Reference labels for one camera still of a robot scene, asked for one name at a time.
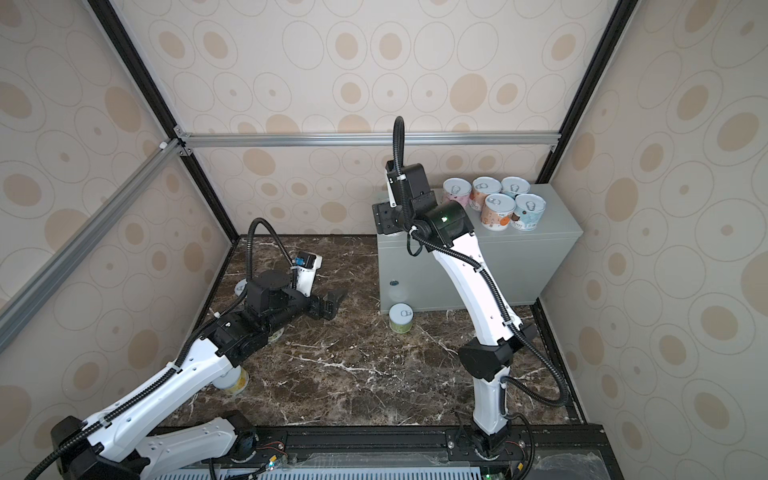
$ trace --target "black cable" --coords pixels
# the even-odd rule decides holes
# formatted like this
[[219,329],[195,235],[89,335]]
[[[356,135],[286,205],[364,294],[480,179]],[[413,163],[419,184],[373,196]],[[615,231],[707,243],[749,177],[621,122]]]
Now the black cable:
[[504,414],[504,418],[507,420],[514,420],[514,419],[520,419],[523,424],[525,425],[525,431],[528,433],[528,444],[530,445],[530,453],[528,454],[528,461],[523,465],[522,472],[520,472],[520,475],[515,476],[512,475],[512,480],[523,480],[523,478],[528,476],[528,473],[531,472],[531,468],[533,468],[533,462],[536,459],[536,444],[533,440],[533,429],[531,428],[531,423],[528,421],[528,419],[525,418],[525,415],[522,413],[515,413],[514,415],[506,415]]
[[539,352],[538,349],[535,346],[533,346],[530,340],[525,338],[525,335],[523,335],[522,332],[518,329],[518,327],[512,322],[511,317],[509,316],[509,312],[507,311],[507,307],[504,304],[502,295],[498,291],[498,287],[496,286],[496,283],[493,281],[491,274],[477,260],[471,257],[468,257],[463,253],[457,252],[455,250],[451,250],[449,248],[445,248],[441,245],[437,245],[436,243],[429,242],[426,238],[422,237],[418,231],[414,231],[412,236],[417,241],[419,241],[421,245],[426,245],[427,247],[432,248],[433,250],[437,250],[440,253],[444,253],[445,255],[459,259],[464,263],[468,263],[470,266],[472,266],[472,268],[474,268],[475,270],[478,271],[478,273],[480,273],[480,276],[482,276],[483,280],[485,281],[485,284],[488,286],[488,289],[491,290],[491,295],[493,295],[493,300],[496,302],[498,311],[500,312],[500,314],[502,315],[502,318],[504,319],[504,324],[507,325],[512,330],[512,333],[515,334],[515,336],[520,340],[520,342],[525,346],[525,348],[530,350],[534,355],[536,355],[536,357],[539,360],[541,360],[542,363],[544,363],[544,366],[547,367],[547,370],[549,370],[549,372],[554,377],[554,382],[558,386],[560,396],[557,397],[556,399],[548,399],[547,397],[539,395],[538,393],[529,389],[528,386],[525,385],[520,380],[517,380],[510,376],[502,377],[501,381],[511,383],[512,385],[518,387],[523,393],[525,393],[525,395],[530,396],[533,400],[536,400],[539,403],[543,403],[544,405],[547,405],[550,407],[560,407],[565,405],[568,402],[568,387],[565,384],[565,378],[554,367],[552,362],[546,356],[542,355],[541,352]]
[[227,480],[254,480],[258,475],[261,475],[264,472],[266,472],[266,464],[255,472],[243,473],[242,475],[227,477]]
[[[536,357],[539,360],[541,360],[542,363],[544,363],[544,365],[547,367],[547,370],[549,370],[549,372],[554,377],[555,383],[557,383],[558,385],[560,396],[554,400],[548,399],[547,397],[541,396],[538,393],[534,392],[533,390],[529,389],[523,382],[517,379],[514,379],[512,377],[503,377],[502,381],[504,381],[504,379],[507,379],[506,380],[507,382],[518,387],[523,393],[530,396],[533,400],[536,400],[539,403],[543,403],[544,405],[551,406],[551,407],[560,407],[565,405],[568,402],[568,387],[565,384],[565,378],[563,378],[563,375],[560,374],[560,372],[554,367],[554,365],[552,365],[552,362],[546,356],[542,355],[541,352],[539,352],[538,349],[536,349],[536,347],[534,347],[533,344],[527,338],[525,338],[525,336],[520,332],[518,327],[512,322],[511,317],[509,316],[509,312],[507,311],[507,308],[504,304],[504,299],[500,294],[500,292],[498,291],[496,282],[493,281],[491,274],[485,268],[483,268],[483,266],[477,260],[471,257],[467,257],[463,253],[459,253],[455,250],[451,250],[449,248],[445,248],[435,243],[428,242],[426,238],[421,236],[421,233],[418,230],[411,231],[411,227],[413,226],[413,207],[411,205],[411,201],[406,196],[406,179],[405,179],[405,175],[402,172],[402,169],[403,169],[402,157],[403,157],[403,151],[405,148],[405,142],[406,142],[406,124],[403,121],[402,117],[397,117],[395,119],[395,125],[392,127],[392,160],[394,163],[395,172],[397,173],[397,181],[395,182],[395,186],[398,189],[398,192],[400,194],[400,200],[402,201],[403,223],[405,224],[406,233],[409,236],[408,241],[406,241],[406,247],[408,249],[408,253],[412,257],[415,257],[416,255],[419,254],[419,252],[421,251],[421,248],[426,245],[427,247],[430,247],[433,250],[437,250],[441,253],[444,253],[445,255],[457,258],[462,262],[470,264],[475,269],[475,271],[479,272],[483,280],[485,281],[485,284],[488,286],[488,289],[491,290],[491,295],[493,295],[493,300],[496,302],[496,306],[498,307],[498,311],[500,312],[500,314],[502,315],[502,318],[504,319],[504,323],[509,326],[509,328],[515,334],[515,336],[518,337],[520,342],[523,345],[525,345],[525,347],[529,349],[534,355],[536,355]],[[415,254],[411,253],[411,248],[410,248],[411,237],[421,244],[421,247]]]
[[[263,218],[256,218],[248,227],[248,234],[246,239],[246,260],[245,260],[245,278],[246,281],[250,282],[253,279],[253,235],[256,232],[256,227],[259,225],[264,225],[265,228],[270,232],[270,236],[273,240],[275,240],[275,243],[277,244],[277,247],[280,249],[280,252],[283,254],[283,257],[288,261],[289,266],[293,267],[293,260],[291,260],[290,255],[288,254],[288,250],[286,250],[285,246],[283,245],[283,241],[280,239],[280,237],[277,236],[277,232],[274,228],[272,228],[272,225],[268,221],[266,221]],[[296,288],[296,281],[298,280],[298,270],[295,268],[292,268],[291,270],[291,283],[290,288]],[[235,308],[240,305],[243,300],[245,300],[245,297],[247,295],[247,288],[243,288],[243,291],[240,293],[240,295],[237,296],[237,298],[230,303],[230,305],[222,310],[220,312],[220,316],[227,315],[232,310],[235,310]]]
[[208,459],[208,473],[210,474],[210,480],[218,480],[216,470],[214,470],[214,460],[212,458]]
[[[280,240],[280,237],[277,236],[277,232],[275,232],[275,229],[272,228],[272,225],[270,225],[269,222],[264,220],[263,218],[257,218],[253,222],[251,222],[250,227],[248,228],[248,241],[247,241],[247,262],[246,262],[246,278],[248,280],[253,279],[253,232],[256,230],[256,227],[262,224],[266,227],[266,229],[270,232],[270,235],[277,243],[277,246],[280,248],[280,252],[283,254],[285,259],[288,261],[288,264],[293,267],[293,261],[290,258],[290,255],[288,255],[288,251],[286,250],[285,246],[283,245],[283,242]],[[296,269],[292,269],[292,276],[291,276],[291,288],[296,288],[296,278],[297,278],[297,271]],[[243,289],[243,292],[235,299],[235,301],[230,304],[221,315],[225,313],[229,313],[232,311],[240,302],[242,302],[245,299],[247,289]],[[184,363],[184,361],[187,359],[187,355],[190,352],[190,349],[192,348],[192,344],[197,339],[198,336],[209,326],[213,325],[216,322],[217,318],[214,317],[207,322],[205,322],[203,325],[197,327],[187,338],[186,341],[184,341],[184,344],[181,346],[181,349],[179,351],[179,355],[176,357],[176,361],[174,362],[174,365],[176,367],[181,368],[181,365]],[[132,406],[139,403],[141,400],[147,398],[152,392],[159,389],[165,382],[167,382],[171,377],[173,377],[176,373],[180,372],[180,370],[176,369],[168,369],[159,379],[152,382],[151,385],[149,385],[146,389],[142,390],[132,398],[130,398],[125,403],[119,405],[116,409],[112,410],[111,412],[107,413],[104,416],[104,423],[108,424],[112,420],[116,419],[118,416],[125,413],[127,410],[129,410]],[[56,449],[54,449],[53,452],[51,452],[50,455],[45,457],[42,462],[38,463],[25,477],[25,480],[35,480],[37,477],[42,474],[42,472],[45,471],[49,466],[53,465],[54,462],[56,462],[57,459],[59,459],[63,454],[68,452],[70,449],[75,447],[77,444],[83,441],[87,441],[88,437],[92,435],[94,432],[99,430],[103,424],[101,422],[93,423],[90,426],[88,426],[85,430],[81,430],[80,432],[76,433],[72,438],[67,440],[66,442],[59,445]]]

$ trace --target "canned food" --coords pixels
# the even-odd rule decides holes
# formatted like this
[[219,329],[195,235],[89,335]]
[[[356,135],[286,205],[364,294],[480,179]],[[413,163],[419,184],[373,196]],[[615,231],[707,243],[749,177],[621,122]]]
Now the canned food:
[[482,212],[485,198],[490,194],[502,191],[502,183],[493,177],[477,177],[472,182],[472,192],[469,194],[469,206]]
[[515,201],[504,194],[490,194],[485,198],[480,221],[482,226],[493,231],[507,230],[509,214],[515,210]]
[[515,211],[511,214],[512,226],[518,230],[533,230],[538,225],[547,202],[534,194],[519,194],[515,198]]
[[526,194],[531,191],[531,184],[520,177],[506,177],[502,180],[502,193],[512,198],[519,194]]
[[462,207],[469,204],[469,194],[472,192],[472,184],[463,178],[449,178],[442,183],[442,202],[455,200]]

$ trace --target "gray box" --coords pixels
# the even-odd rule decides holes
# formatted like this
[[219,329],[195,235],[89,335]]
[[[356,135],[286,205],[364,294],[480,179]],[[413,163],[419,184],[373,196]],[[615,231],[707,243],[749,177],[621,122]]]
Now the gray box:
[[[439,200],[442,191],[435,193]],[[481,225],[479,212],[465,208],[485,262],[510,305],[534,303],[583,233],[551,185],[531,185],[531,193],[544,198],[547,209],[530,232],[512,226],[491,232]],[[423,250],[418,257],[408,255],[404,233],[377,235],[376,241],[382,313],[396,303],[407,303],[416,312],[465,308],[453,282],[431,253]],[[418,244],[414,241],[411,247],[415,251]]]

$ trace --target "marble floor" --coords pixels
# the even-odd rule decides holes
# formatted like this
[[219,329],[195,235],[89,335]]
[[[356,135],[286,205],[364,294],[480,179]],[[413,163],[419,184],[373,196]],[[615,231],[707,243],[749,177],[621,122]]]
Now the marble floor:
[[[274,343],[243,363],[250,374],[237,396],[208,386],[162,425],[193,425],[239,409],[255,425],[455,425],[454,412],[469,422],[474,408],[472,377],[458,360],[458,348],[474,335],[466,310],[416,313],[410,332],[399,335],[379,314],[376,239],[372,237],[284,237],[292,255],[323,256],[314,291],[345,287],[349,295],[332,321],[299,318]],[[286,269],[269,237],[256,238],[254,272]],[[209,316],[234,299],[244,278],[245,241],[233,255]],[[525,323],[528,307],[515,307]],[[541,341],[536,346],[543,350]],[[554,396],[554,380],[529,352],[515,355],[512,372],[534,390]],[[570,423],[565,408],[534,403],[510,388],[510,412],[535,424]]]

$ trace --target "beige patterned wallpaper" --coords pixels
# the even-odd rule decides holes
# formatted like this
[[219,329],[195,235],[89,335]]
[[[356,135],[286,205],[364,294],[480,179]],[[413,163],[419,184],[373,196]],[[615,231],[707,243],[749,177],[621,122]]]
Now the beige patterned wallpaper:
[[768,472],[768,3],[645,2],[554,186],[542,300],[628,480]]
[[0,307],[164,137],[75,0],[0,2]]
[[[533,182],[548,154],[546,145],[408,147],[405,162],[422,164],[433,187],[480,175]],[[240,233],[264,216],[278,233],[371,234],[392,148],[200,148],[197,158]]]
[[0,355],[0,478],[50,453],[56,422],[104,408],[176,357],[229,245],[172,160]]
[[615,0],[120,0],[197,133],[558,130]]

